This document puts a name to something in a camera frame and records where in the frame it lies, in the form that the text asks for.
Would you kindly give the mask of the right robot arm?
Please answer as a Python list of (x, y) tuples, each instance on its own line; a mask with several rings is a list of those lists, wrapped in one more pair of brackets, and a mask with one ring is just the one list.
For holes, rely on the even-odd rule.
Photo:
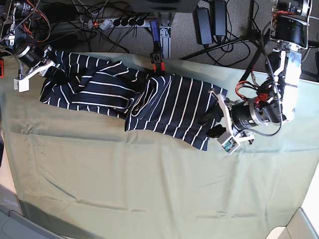
[(61, 69), (56, 52), (46, 41), (51, 25), (39, 8), (39, 0), (2, 0), (0, 2), (0, 52), (17, 62), (17, 80), (27, 76), (52, 75)]

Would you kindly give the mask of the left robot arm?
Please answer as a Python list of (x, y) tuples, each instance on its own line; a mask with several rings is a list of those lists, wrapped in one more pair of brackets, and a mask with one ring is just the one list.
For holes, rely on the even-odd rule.
[(309, 21), (313, 1), (275, 0), (271, 18), (260, 33), (258, 50), (235, 87), (240, 98), (231, 101), (222, 93), (209, 92), (217, 103), (201, 119), (213, 120), (206, 136), (223, 147), (250, 143), (259, 134), (256, 126), (282, 127), (295, 117), (302, 73), (301, 51), (309, 48)]

